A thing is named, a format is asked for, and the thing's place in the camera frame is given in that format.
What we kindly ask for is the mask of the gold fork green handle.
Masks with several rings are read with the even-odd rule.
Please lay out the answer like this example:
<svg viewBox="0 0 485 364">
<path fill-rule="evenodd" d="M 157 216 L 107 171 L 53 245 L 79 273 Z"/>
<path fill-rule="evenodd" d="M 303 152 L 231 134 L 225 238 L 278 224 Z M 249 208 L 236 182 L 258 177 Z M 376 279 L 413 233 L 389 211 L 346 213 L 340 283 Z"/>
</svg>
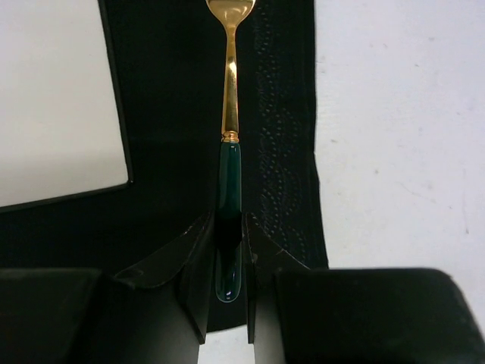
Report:
<svg viewBox="0 0 485 364">
<path fill-rule="evenodd" d="M 243 282 L 242 153 L 239 143 L 236 32 L 251 14 L 255 2 L 207 1 L 206 5 L 221 23 L 226 35 L 221 144 L 214 214 L 214 292 L 222 303 L 232 303 L 239 297 Z"/>
</svg>

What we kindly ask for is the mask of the white square plate black rim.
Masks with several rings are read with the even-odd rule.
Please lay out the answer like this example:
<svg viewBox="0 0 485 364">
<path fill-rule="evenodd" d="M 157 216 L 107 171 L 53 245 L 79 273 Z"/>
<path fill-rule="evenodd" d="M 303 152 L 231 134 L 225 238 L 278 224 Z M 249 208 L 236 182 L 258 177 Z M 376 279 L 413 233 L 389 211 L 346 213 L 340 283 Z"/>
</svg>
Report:
<svg viewBox="0 0 485 364">
<path fill-rule="evenodd" d="M 1 204 L 128 181 L 96 1 L 1 3 Z"/>
</svg>

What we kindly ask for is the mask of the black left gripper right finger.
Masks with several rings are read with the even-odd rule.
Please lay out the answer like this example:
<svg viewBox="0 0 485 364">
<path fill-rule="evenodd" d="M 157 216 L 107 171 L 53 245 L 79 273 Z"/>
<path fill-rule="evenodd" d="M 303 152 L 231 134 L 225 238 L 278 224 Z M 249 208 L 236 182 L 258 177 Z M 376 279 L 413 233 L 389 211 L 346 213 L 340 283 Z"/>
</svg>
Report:
<svg viewBox="0 0 485 364">
<path fill-rule="evenodd" d="M 258 363 L 482 363 L 455 282 L 432 268 L 310 269 L 242 220 L 248 341 Z"/>
</svg>

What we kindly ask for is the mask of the black cloth placemat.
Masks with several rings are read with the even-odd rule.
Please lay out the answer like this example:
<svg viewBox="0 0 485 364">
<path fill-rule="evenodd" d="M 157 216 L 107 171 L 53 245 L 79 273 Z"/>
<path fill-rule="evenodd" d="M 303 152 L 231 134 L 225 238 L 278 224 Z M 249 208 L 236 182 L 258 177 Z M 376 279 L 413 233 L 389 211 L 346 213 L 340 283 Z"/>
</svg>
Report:
<svg viewBox="0 0 485 364">
<path fill-rule="evenodd" d="M 225 34 L 203 1 L 97 1 L 130 182 L 1 215 L 4 268 L 110 275 L 215 206 Z M 314 160 L 311 1 L 259 1 L 237 31 L 242 210 L 309 268 L 328 265 Z"/>
</svg>

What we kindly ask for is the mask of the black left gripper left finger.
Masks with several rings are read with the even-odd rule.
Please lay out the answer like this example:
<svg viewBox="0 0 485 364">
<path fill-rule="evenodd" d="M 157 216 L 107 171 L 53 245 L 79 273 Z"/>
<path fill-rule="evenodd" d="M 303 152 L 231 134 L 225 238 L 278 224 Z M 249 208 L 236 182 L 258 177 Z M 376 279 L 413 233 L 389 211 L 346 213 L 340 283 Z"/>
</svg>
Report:
<svg viewBox="0 0 485 364">
<path fill-rule="evenodd" d="M 214 216 L 108 276 L 94 268 L 1 272 L 3 363 L 195 363 L 205 342 Z"/>
</svg>

